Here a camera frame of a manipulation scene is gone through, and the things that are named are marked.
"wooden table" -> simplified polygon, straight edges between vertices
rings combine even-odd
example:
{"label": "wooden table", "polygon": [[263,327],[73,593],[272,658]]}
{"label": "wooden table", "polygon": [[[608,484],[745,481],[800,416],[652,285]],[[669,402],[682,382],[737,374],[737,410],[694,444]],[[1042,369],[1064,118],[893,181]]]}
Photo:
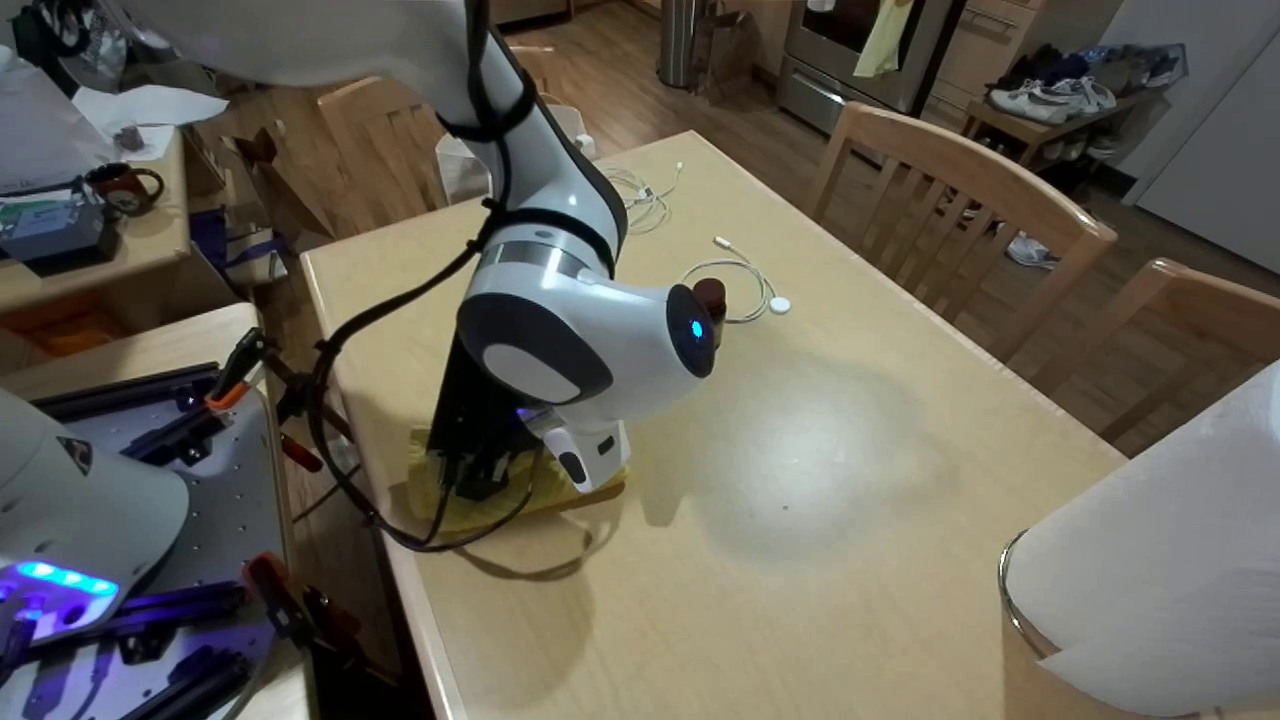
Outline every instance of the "wooden table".
{"label": "wooden table", "polygon": [[[988,720],[1013,694],[1082,714],[1032,686],[1019,655],[1002,686],[995,555],[1120,451],[708,140],[605,166],[670,188],[669,216],[626,241],[625,280],[670,285],[720,256],[720,230],[797,308],[727,327],[703,386],[626,423],[625,501],[512,523],[473,555],[387,540],[437,713]],[[475,227],[465,205],[306,250],[324,331]],[[465,285],[368,327],[335,369],[385,507],[432,416]]]}
{"label": "wooden table", "polygon": [[[78,355],[59,355],[29,372],[0,374],[0,382],[15,397],[55,397],[189,363],[218,363],[249,327],[255,327],[255,308],[226,303],[178,325],[141,331],[133,341],[115,341]],[[252,692],[252,699],[240,708],[240,720],[306,720],[306,670],[301,655],[278,645],[268,670],[272,681],[263,681],[263,686]]]}
{"label": "wooden table", "polygon": [[87,288],[105,288],[124,277],[163,269],[163,265],[193,256],[178,134],[167,143],[167,150],[157,162],[141,162],[141,166],[157,166],[163,177],[163,195],[157,201],[157,209],[149,216],[133,216],[118,222],[115,256],[105,265],[55,273],[55,277],[34,277],[34,273],[29,273],[29,265],[0,261],[0,312],[46,303],[46,299],[87,290]]}

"white container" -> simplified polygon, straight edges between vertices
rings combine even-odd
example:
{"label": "white container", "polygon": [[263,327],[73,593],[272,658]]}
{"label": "white container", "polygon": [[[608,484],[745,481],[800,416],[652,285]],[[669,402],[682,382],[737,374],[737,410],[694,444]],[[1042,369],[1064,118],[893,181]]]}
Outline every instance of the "white container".
{"label": "white container", "polygon": [[1280,694],[1280,363],[1032,523],[1007,600],[1038,667],[1124,713]]}

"shoe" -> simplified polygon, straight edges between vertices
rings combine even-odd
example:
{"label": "shoe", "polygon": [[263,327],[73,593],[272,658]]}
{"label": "shoe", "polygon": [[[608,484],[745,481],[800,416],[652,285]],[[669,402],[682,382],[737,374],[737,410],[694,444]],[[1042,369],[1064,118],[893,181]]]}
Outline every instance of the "shoe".
{"label": "shoe", "polygon": [[1120,162],[1124,143],[1114,134],[1091,134],[1082,150],[1100,162]]}
{"label": "shoe", "polygon": [[1042,105],[1059,105],[1073,114],[1100,114],[1100,110],[1114,108],[1114,96],[1087,76],[1055,80],[1049,86],[1038,82],[1038,86],[1032,86],[1032,96]]}
{"label": "shoe", "polygon": [[1034,269],[1034,273],[1050,273],[1055,256],[1050,246],[1042,246],[1034,234],[1017,230],[1017,241],[1007,241],[1002,256],[1019,269]]}
{"label": "shoe", "polygon": [[1082,148],[1087,148],[1087,140],[1076,131],[1076,134],[1049,143],[1038,156],[1050,162],[1076,162],[1082,156]]}
{"label": "shoe", "polygon": [[1038,82],[1025,82],[1025,86],[991,86],[988,98],[1013,114],[1027,114],[1038,124],[1064,124],[1073,118],[1073,108],[1049,90],[1038,90]]}

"floor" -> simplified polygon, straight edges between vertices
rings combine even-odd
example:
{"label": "floor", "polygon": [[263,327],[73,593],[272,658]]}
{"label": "floor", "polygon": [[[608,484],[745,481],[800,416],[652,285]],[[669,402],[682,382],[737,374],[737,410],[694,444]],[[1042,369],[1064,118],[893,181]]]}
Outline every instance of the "floor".
{"label": "floor", "polygon": [[[816,156],[822,150],[822,140],[791,114],[776,110],[767,90],[756,82],[741,86],[731,98],[720,105],[694,90],[669,90],[656,80],[658,19],[632,4],[605,0],[583,7],[577,19],[523,28],[508,34],[508,42],[531,62],[531,72],[544,82],[544,96],[577,105],[583,110],[600,156],[694,128],[731,160],[752,166],[767,188],[797,205],[816,171]],[[326,213],[332,234],[352,234],[368,227],[368,213],[360,216],[360,188],[348,184],[348,171],[340,166],[340,148],[314,118],[313,98],[314,90],[240,90],[240,114],[224,118],[218,131],[252,134],[255,124],[272,128],[278,143],[278,162],[293,162],[297,177],[313,184],[313,193],[320,195],[320,213]],[[1120,280],[1150,256],[1170,256],[1256,285],[1263,290],[1280,290],[1280,277],[1266,277],[1212,245],[1201,245],[1196,234],[1159,222],[1154,216],[1120,209],[1102,195],[1087,201],[1087,209],[1120,230],[1120,245],[1114,250],[1108,250],[1102,269],[1087,280],[1087,288],[1078,288],[1078,303],[1073,303],[1073,312],[1064,312],[1049,331],[1034,335],[1038,355],[1073,345],[1078,314],[1095,312],[1100,299],[1114,290]],[[1001,296],[1001,288],[1002,285],[995,285],[991,296],[995,312],[1013,303],[1007,296]],[[282,341],[288,358],[306,363],[314,320],[301,280],[293,277],[277,288],[263,288],[259,308],[272,335]],[[1169,351],[1170,348],[1163,335],[1141,341],[1135,348],[1108,355],[1114,363],[1108,369],[1108,382],[1073,386],[1064,402],[1078,418],[1100,423],[1108,410],[1114,410],[1114,402],[1124,402],[1124,391],[1131,391],[1131,382],[1150,374],[1150,369],[1169,363]],[[314,505],[324,491],[326,475],[293,470],[297,512]],[[342,501],[332,501],[297,523],[301,570],[368,621],[362,641],[372,645],[372,655],[380,655],[385,662],[401,662],[402,655],[396,652],[396,631],[387,623],[387,617],[396,613],[387,613],[387,583],[377,543],[377,533],[368,533]]]}

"black cable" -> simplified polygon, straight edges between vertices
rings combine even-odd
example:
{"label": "black cable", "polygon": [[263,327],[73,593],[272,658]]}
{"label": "black cable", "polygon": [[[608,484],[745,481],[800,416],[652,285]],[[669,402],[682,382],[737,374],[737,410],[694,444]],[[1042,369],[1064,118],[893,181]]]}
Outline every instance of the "black cable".
{"label": "black cable", "polygon": [[[469,4],[469,96],[473,96],[473,108],[475,108],[475,118],[496,128],[498,124],[498,110],[486,105],[486,86],[483,86],[483,42],[496,40],[486,30],[486,4],[483,0],[473,0]],[[508,201],[512,201],[512,148],[505,134],[496,134],[496,156],[498,156],[498,166],[505,166],[505,188],[498,188],[498,201],[492,205],[492,213],[508,213]],[[531,491],[534,491],[534,481],[523,484],[523,495],[498,514],[492,519],[486,529],[465,535],[465,540],[449,540],[449,543],[437,543],[438,529],[445,529],[445,514],[449,514],[449,505],[452,505],[452,491],[455,484],[445,481],[438,495],[437,495],[437,514],[432,514],[432,529],[429,535],[410,535],[402,529],[396,529],[354,484],[354,470],[342,470],[335,460],[332,460],[332,447],[326,447],[326,431],[324,431],[324,418],[335,416],[324,401],[326,391],[326,374],[332,374],[332,363],[335,355],[342,351],[342,345],[380,325],[385,314],[391,314],[396,308],[410,303],[417,296],[429,296],[432,288],[438,288],[449,277],[455,277],[473,256],[483,250],[483,241],[473,241],[455,261],[449,261],[437,277],[429,277],[424,285],[401,290],[401,296],[387,296],[372,308],[362,308],[360,314],[342,320],[326,341],[320,341],[320,355],[314,355],[314,369],[313,369],[313,386],[306,386],[306,431],[313,431],[313,444],[320,451],[320,460],[332,466],[332,481],[335,488],[352,501],[352,507],[377,523],[380,533],[387,533],[396,543],[410,546],[410,550],[452,550],[452,546],[465,546],[465,543],[475,543],[478,535],[492,535],[496,529],[512,523]]]}
{"label": "black cable", "polygon": [[115,216],[143,216],[163,195],[163,177],[150,166],[105,162],[83,181]]}
{"label": "black cable", "polygon": [[293,514],[293,523],[305,523],[306,514],[314,514],[335,491],[340,491],[340,484],[332,484],[324,495],[314,495],[306,507],[301,507],[301,512]]}

